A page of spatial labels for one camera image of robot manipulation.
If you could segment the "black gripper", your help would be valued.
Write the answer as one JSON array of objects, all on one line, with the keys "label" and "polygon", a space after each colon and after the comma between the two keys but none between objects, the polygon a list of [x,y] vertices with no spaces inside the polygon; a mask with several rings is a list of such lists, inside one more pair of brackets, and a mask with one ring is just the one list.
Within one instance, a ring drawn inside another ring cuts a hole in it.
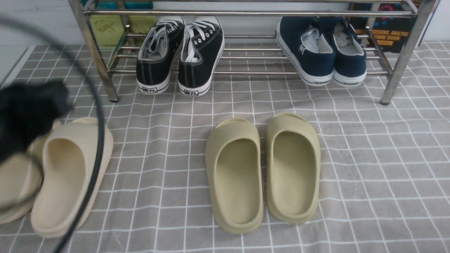
[{"label": "black gripper", "polygon": [[56,120],[69,114],[73,103],[61,80],[36,84],[16,82],[0,91],[0,160],[24,153]]}]

